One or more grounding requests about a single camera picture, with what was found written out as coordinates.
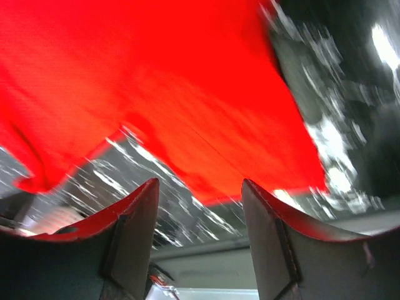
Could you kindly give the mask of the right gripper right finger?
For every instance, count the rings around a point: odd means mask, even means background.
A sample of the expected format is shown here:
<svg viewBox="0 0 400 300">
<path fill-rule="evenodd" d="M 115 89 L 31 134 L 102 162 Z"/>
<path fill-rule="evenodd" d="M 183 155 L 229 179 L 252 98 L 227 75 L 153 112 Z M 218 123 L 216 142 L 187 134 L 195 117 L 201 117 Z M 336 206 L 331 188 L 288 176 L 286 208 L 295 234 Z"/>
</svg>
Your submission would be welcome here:
<svg viewBox="0 0 400 300">
<path fill-rule="evenodd" d="M 260 299 L 398 299 L 399 228 L 371 236 L 314 219 L 250 179 L 242 203 Z"/>
</svg>

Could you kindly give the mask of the red t shirt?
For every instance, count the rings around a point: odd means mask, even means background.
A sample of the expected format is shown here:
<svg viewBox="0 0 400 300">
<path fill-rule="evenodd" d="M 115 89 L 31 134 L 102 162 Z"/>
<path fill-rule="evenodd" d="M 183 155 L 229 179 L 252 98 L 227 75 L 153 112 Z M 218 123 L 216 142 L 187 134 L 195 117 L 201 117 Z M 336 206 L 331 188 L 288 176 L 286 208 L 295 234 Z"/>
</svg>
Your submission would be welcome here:
<svg viewBox="0 0 400 300">
<path fill-rule="evenodd" d="M 128 128 L 202 203 L 326 189 L 259 10 L 271 1 L 2 1 L 1 145 L 46 192 Z"/>
</svg>

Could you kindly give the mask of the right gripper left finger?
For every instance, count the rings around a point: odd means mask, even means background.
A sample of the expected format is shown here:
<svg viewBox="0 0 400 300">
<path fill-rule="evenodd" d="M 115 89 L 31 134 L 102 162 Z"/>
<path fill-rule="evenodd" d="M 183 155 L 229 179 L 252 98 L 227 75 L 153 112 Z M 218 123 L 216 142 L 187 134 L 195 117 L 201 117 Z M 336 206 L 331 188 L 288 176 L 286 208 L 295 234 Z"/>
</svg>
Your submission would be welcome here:
<svg viewBox="0 0 400 300">
<path fill-rule="evenodd" d="M 2 230 L 1 298 L 142 299 L 158 202 L 154 178 L 60 233 Z"/>
</svg>

